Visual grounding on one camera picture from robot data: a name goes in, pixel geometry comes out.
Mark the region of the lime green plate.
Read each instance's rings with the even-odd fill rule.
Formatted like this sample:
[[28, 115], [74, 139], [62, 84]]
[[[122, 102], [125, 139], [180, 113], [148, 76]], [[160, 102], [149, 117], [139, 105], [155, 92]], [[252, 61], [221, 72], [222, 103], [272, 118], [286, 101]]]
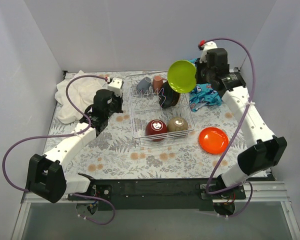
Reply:
[[190, 93], [196, 86], [196, 67], [188, 60], [178, 60], [168, 69], [169, 86], [179, 94]]

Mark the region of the grey ceramic mug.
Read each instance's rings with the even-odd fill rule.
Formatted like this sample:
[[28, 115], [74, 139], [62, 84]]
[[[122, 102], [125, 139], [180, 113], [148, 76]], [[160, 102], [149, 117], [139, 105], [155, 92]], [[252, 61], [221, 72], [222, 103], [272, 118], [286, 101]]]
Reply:
[[149, 90], [150, 85], [152, 83], [152, 80], [149, 77], [144, 77], [139, 81], [139, 83], [136, 86], [136, 90], [138, 93], [145, 93]]

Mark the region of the white wire dish rack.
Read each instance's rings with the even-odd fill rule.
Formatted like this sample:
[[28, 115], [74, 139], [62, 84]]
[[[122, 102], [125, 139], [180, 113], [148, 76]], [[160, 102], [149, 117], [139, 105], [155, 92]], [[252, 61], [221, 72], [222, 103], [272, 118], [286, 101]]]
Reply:
[[[167, 71], [150, 71], [146, 73], [128, 75], [124, 79], [125, 94], [127, 95], [128, 109], [131, 120], [132, 139], [137, 146], [156, 144], [157, 139], [162, 139], [158, 144], [170, 144], [179, 139], [184, 139], [195, 129], [195, 122], [189, 107], [189, 98], [186, 94], [181, 94], [175, 106], [163, 109], [160, 104], [160, 97], [163, 91], [155, 91], [150, 86], [145, 93], [137, 91], [138, 83], [148, 77], [151, 80], [155, 76], [167, 78]], [[153, 136], [146, 134], [147, 124], [155, 119], [163, 121], [165, 124], [174, 117], [181, 117], [188, 123], [188, 129], [156, 134]]]

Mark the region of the dark red bowl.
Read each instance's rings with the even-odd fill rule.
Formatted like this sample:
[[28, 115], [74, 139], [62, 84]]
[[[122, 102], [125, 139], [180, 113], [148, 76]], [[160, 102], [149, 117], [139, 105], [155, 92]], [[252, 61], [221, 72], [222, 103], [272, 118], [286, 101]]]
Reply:
[[160, 119], [151, 120], [145, 128], [146, 136], [166, 134], [167, 132], [168, 132], [167, 125]]

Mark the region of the salmon pink ceramic mug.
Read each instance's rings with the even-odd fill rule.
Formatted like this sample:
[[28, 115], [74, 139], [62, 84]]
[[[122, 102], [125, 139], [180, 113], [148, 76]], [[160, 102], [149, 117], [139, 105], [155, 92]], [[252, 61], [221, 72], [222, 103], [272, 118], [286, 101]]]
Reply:
[[152, 87], [154, 91], [159, 92], [164, 84], [166, 79], [160, 75], [155, 75], [152, 80]]

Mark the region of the black iridescent plate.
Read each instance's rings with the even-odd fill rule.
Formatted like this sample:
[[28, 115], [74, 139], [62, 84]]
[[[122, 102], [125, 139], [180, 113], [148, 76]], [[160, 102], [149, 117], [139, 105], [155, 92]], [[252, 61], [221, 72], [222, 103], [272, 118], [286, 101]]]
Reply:
[[162, 109], [167, 109], [175, 105], [175, 91], [166, 81], [159, 92], [159, 105]]

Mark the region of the beige ceramic bowl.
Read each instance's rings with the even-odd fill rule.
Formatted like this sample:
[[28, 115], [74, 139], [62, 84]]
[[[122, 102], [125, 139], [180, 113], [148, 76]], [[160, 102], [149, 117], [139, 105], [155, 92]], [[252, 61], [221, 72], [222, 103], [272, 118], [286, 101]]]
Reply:
[[172, 117], [167, 123], [168, 132], [186, 131], [188, 129], [188, 122], [180, 116]]

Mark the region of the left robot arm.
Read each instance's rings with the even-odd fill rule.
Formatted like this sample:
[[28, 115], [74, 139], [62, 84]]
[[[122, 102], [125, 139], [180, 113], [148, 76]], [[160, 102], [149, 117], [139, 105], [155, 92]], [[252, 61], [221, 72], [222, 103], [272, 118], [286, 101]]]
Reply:
[[73, 136], [63, 139], [43, 155], [34, 154], [28, 164], [25, 188], [51, 203], [58, 202], [65, 194], [79, 193], [85, 200], [96, 196], [93, 178], [79, 173], [66, 178], [64, 170], [73, 158], [108, 126], [114, 113], [122, 113], [121, 90], [98, 90], [93, 104], [73, 130]]

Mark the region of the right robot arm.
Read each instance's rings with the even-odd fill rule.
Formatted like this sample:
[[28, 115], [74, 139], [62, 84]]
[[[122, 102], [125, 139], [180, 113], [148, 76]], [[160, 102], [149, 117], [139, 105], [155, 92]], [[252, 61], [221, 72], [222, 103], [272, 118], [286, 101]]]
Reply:
[[217, 177], [215, 186], [209, 187], [212, 194], [227, 199], [235, 192], [234, 187], [250, 176], [276, 166], [288, 144], [283, 136], [277, 137], [260, 116], [241, 73], [230, 72], [227, 51], [212, 42], [200, 50], [201, 57], [195, 62], [196, 79], [211, 84], [232, 111], [247, 146], [237, 156], [237, 163]]

